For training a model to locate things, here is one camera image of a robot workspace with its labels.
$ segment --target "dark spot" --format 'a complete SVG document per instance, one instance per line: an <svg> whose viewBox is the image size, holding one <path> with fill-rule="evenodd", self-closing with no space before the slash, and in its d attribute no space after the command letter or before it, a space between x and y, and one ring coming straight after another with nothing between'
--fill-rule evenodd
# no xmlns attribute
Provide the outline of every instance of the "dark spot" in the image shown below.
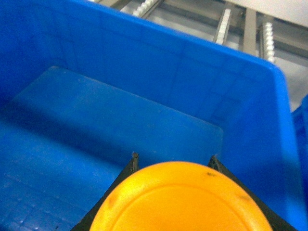
<svg viewBox="0 0 308 231"><path fill-rule="evenodd" d="M108 206L110 208L112 208L114 206L115 202L117 201L117 199L118 199L118 194L117 193L113 192L112 195L109 195L109 197L108 197Z"/></svg>
<svg viewBox="0 0 308 231"><path fill-rule="evenodd" d="M251 200L251 198L249 196L246 196L246 195L239 195L239 198L241 198L244 201L250 201Z"/></svg>
<svg viewBox="0 0 308 231"><path fill-rule="evenodd" d="M207 172L206 174L207 174L208 176L211 176L211 177L215 177L215 176L216 176L216 174L211 173L211 172Z"/></svg>

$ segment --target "white ceiling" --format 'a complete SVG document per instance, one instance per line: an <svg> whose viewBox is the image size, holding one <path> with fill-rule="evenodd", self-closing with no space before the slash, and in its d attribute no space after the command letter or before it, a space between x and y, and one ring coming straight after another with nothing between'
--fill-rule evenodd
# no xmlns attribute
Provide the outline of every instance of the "white ceiling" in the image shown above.
<svg viewBox="0 0 308 231"><path fill-rule="evenodd" d="M308 0L227 0L308 27Z"/></svg>

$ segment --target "textured floor of bin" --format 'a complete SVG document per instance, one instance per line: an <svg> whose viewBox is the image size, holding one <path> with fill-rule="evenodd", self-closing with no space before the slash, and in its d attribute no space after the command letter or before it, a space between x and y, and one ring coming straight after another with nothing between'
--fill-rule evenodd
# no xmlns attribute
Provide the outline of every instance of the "textured floor of bin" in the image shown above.
<svg viewBox="0 0 308 231"><path fill-rule="evenodd" d="M207 122L52 67L0 112L0 230L68 231L133 151L141 167L206 164L221 141Z"/></svg>

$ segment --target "orange object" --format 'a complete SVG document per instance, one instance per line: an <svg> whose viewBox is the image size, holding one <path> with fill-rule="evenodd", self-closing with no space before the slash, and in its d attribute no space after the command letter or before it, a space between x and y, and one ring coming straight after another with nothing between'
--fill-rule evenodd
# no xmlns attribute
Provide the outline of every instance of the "orange object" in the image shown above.
<svg viewBox="0 0 308 231"><path fill-rule="evenodd" d="M166 162L120 183L90 231L271 231L254 200L202 165Z"/></svg>

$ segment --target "blue crate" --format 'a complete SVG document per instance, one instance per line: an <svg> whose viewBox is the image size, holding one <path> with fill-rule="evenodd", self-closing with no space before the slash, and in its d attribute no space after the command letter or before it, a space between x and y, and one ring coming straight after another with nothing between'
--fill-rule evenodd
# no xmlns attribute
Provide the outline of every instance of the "blue crate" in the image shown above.
<svg viewBox="0 0 308 231"><path fill-rule="evenodd" d="M299 160L301 163L306 204L308 205L308 95L293 113Z"/></svg>
<svg viewBox="0 0 308 231"><path fill-rule="evenodd" d="M216 154L307 230L285 79L274 65L83 0L0 0L0 227L69 230L133 151Z"/></svg>

